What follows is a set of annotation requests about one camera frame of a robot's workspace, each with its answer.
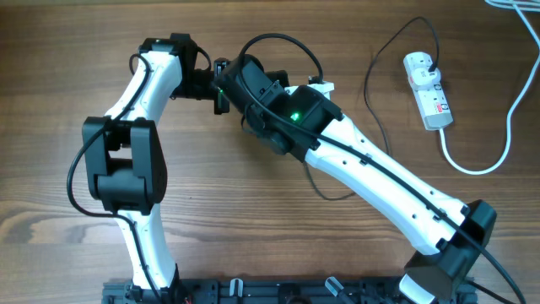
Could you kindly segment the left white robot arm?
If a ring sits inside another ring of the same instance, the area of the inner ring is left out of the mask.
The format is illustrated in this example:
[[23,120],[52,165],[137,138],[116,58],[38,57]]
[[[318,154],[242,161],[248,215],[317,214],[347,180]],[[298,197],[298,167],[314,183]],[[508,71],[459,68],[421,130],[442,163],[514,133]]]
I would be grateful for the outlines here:
[[188,303],[170,254],[161,220],[168,171],[157,126],[170,99],[211,100],[220,115],[229,111],[212,82],[229,60],[197,68],[206,52],[188,34],[148,38],[129,59],[132,79],[118,102],[102,117],[88,117],[83,145],[72,165],[85,162],[90,195],[101,201],[101,218],[119,226],[133,277],[106,284],[105,303]]

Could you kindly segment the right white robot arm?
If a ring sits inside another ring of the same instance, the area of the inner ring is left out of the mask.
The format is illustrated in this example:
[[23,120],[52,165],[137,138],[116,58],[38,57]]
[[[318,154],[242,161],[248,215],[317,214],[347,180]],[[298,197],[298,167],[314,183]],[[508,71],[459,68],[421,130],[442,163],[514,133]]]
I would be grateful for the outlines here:
[[331,83],[314,78],[291,86],[286,72],[267,72],[250,55],[219,68],[213,83],[276,154],[335,178],[408,239],[415,253],[398,288],[410,301],[450,299],[487,255],[494,209],[437,191],[382,152],[331,102]]

